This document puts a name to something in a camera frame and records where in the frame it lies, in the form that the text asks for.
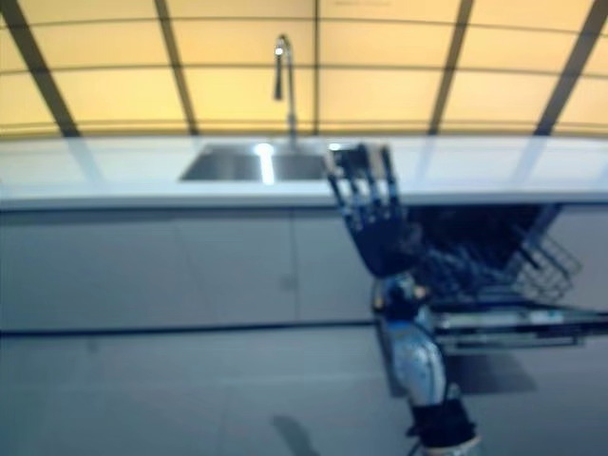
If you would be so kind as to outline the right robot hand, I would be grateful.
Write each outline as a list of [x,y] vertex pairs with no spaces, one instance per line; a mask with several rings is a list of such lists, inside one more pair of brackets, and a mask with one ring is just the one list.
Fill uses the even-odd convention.
[[382,195],[371,168],[371,148],[360,142],[338,150],[334,163],[340,174],[330,170],[327,182],[354,247],[368,271],[376,278],[412,271],[423,253],[423,232],[412,222],[400,201],[398,180],[390,149],[378,150],[386,180]]

